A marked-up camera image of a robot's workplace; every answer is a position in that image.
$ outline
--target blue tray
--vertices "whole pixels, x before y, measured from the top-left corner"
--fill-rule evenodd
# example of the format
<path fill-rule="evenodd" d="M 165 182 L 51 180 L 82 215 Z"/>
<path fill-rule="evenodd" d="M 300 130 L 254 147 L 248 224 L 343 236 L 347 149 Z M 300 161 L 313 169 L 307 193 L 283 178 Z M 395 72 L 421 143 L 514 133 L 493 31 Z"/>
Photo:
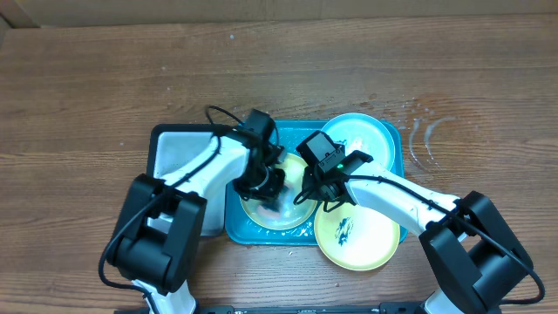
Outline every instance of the blue tray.
<path fill-rule="evenodd" d="M 299 155 L 296 146 L 316 130 L 320 130 L 327 121 L 297 121 L 278 120 L 277 128 L 280 134 L 280 144 L 287 148 L 289 153 Z M 395 142 L 395 162 L 391 171 L 401 177 L 404 176 L 403 155 L 401 153 L 401 136 L 398 130 L 389 122 L 382 121 L 390 132 Z M 232 184 L 227 185 L 227 201 L 225 209 L 225 230 L 235 242 L 245 245 L 317 245 L 314 236 L 314 217 L 316 211 L 300 226 L 284 231 L 275 231 L 263 228 L 246 215 L 242 208 L 240 197 L 235 192 Z M 401 228 L 399 242 L 408 234 L 407 229 Z"/>

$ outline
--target yellow plate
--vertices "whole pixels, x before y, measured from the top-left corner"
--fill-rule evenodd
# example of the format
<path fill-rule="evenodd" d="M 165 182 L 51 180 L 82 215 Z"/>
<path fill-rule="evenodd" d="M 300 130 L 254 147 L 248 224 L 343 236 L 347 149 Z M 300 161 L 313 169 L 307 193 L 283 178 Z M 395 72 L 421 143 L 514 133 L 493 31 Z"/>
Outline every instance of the yellow plate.
<path fill-rule="evenodd" d="M 373 270 L 387 263 L 399 245 L 399 225 L 376 210 L 344 204 L 316 212 L 314 233 L 322 252 L 347 270 Z"/>
<path fill-rule="evenodd" d="M 274 204 L 241 199 L 242 207 L 248 217 L 258 225 L 272 230 L 291 229 L 305 222 L 314 212 L 317 201 L 306 200 L 296 206 L 293 205 L 293 201 L 303 190 L 306 166 L 304 159 L 294 154 L 287 154 L 285 162 L 276 166 L 285 171 L 285 184 L 281 195 Z"/>

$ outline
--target plate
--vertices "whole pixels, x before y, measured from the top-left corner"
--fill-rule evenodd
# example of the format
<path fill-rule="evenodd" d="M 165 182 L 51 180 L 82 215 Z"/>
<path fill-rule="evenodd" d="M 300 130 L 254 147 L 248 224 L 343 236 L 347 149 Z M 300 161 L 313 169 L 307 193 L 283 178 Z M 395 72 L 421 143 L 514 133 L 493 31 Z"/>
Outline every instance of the plate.
<path fill-rule="evenodd" d="M 292 229 L 305 222 L 314 212 L 317 201 L 306 200 L 299 205 L 294 205 L 293 201 L 303 189 L 306 166 L 302 158 L 287 154 L 285 162 L 276 166 L 285 171 L 283 191 L 271 204 L 241 199 L 242 207 L 248 217 L 258 225 L 271 230 Z"/>
<path fill-rule="evenodd" d="M 374 270 L 390 260 L 399 244 L 397 223 L 376 210 L 349 203 L 329 213 L 322 204 L 314 233 L 322 252 L 347 270 Z"/>
<path fill-rule="evenodd" d="M 345 145 L 345 154 L 354 150 L 367 153 L 385 169 L 395 161 L 395 143 L 382 122 L 363 113 L 346 113 L 331 119 L 322 131 Z"/>

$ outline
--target wooden table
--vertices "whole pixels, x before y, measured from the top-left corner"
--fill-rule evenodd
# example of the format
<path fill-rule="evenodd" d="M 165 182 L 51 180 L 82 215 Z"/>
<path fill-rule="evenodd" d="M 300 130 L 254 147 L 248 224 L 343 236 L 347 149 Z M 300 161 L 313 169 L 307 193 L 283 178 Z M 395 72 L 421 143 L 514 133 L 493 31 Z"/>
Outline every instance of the wooden table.
<path fill-rule="evenodd" d="M 547 298 L 505 312 L 554 313 L 556 34 L 558 16 L 546 15 L 9 31 L 0 50 L 0 312 L 141 306 L 139 293 L 99 281 L 99 254 L 146 169 L 151 129 L 207 123 L 202 108 L 217 105 L 240 117 L 254 107 L 276 119 L 358 112 L 390 121 L 408 179 L 489 195 L 530 253 Z M 437 287 L 412 235 L 379 271 L 342 270 L 317 247 L 246 247 L 226 235 L 203 241 L 197 261 L 188 283 L 205 305 L 377 304 L 423 300 Z M 535 294 L 530 280 L 513 291 Z"/>

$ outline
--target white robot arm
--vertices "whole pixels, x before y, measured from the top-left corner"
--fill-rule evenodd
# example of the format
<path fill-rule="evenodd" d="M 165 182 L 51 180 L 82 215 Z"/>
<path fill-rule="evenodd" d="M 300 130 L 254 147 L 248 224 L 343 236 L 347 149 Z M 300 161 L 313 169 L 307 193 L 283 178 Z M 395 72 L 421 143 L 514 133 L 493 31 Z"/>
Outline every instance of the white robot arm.
<path fill-rule="evenodd" d="M 210 145 L 184 167 L 161 179 L 138 176 L 99 261 L 101 280 L 143 292 L 154 314 L 194 313 L 186 279 L 206 209 L 219 205 L 231 181 L 246 199 L 273 201 L 282 190 L 285 173 L 274 165 L 286 152 L 269 142 L 274 129 L 266 113 L 253 110 L 241 126 L 214 126 Z M 105 260 L 133 286 L 106 279 Z"/>
<path fill-rule="evenodd" d="M 473 191 L 460 199 L 433 192 L 385 170 L 368 154 L 345 157 L 344 146 L 320 131 L 296 150 L 308 166 L 295 203 L 310 198 L 373 208 L 419 238 L 440 290 L 415 312 L 500 312 L 500 304 L 521 304 L 502 299 L 527 274 L 540 289 L 528 302 L 544 297 L 528 253 L 486 196 Z M 460 242 L 476 235 L 481 240 L 467 252 Z"/>

